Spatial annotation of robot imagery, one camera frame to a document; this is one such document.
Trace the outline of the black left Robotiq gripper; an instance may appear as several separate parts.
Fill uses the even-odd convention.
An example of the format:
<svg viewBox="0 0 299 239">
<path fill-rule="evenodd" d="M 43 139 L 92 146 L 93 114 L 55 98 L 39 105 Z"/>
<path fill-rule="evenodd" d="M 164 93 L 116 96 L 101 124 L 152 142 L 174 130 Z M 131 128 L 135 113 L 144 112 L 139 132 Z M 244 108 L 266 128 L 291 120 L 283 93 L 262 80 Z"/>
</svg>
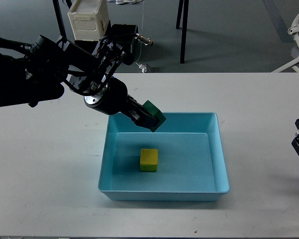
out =
<svg viewBox="0 0 299 239">
<path fill-rule="evenodd" d="M 114 115 L 123 113 L 135 125 L 149 128 L 155 119 L 134 98 L 128 94 L 126 85 L 117 78 L 111 78 L 106 86 L 94 96 L 85 96 L 84 103 L 87 107 L 104 113 Z"/>
</svg>

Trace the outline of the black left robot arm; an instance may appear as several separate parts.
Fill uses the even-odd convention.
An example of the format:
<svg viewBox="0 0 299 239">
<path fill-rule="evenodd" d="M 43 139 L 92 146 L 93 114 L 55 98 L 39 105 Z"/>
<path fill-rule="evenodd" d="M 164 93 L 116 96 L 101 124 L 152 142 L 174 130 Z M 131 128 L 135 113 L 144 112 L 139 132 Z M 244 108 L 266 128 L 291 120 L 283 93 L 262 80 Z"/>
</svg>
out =
<svg viewBox="0 0 299 239">
<path fill-rule="evenodd" d="M 40 36 L 34 44 L 0 38 L 0 107 L 54 100 L 64 88 L 82 95 L 87 107 L 106 115 L 123 113 L 134 124 L 156 131 L 165 121 L 150 101 L 139 104 L 114 77 L 133 55 L 113 37 L 100 39 L 89 53 L 65 37 L 53 42 Z"/>
</svg>

